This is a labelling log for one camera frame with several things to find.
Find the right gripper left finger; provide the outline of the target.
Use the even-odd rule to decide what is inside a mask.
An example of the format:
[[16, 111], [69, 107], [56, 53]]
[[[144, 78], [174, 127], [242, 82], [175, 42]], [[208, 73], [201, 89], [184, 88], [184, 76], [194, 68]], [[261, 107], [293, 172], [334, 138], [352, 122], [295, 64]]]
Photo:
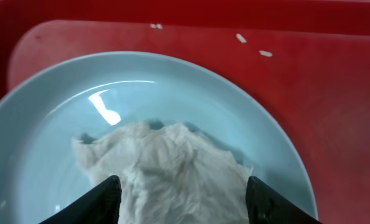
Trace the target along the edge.
[[111, 175], [40, 224], [117, 224], [121, 193], [119, 177]]

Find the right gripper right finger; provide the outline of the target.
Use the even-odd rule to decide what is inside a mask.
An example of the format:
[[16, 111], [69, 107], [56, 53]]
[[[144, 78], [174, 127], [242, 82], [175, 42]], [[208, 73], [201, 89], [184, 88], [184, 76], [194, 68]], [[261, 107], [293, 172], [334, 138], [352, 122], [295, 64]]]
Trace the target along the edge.
[[255, 176], [245, 194], [250, 224], [321, 224]]

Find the white tissue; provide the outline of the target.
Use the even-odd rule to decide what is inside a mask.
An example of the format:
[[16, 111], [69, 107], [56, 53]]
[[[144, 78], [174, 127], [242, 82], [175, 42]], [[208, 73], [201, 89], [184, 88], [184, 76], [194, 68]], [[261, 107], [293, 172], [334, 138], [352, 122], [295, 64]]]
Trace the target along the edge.
[[93, 185], [120, 178], [120, 223], [247, 223], [245, 193], [252, 168], [205, 135], [176, 123], [147, 122], [72, 141]]

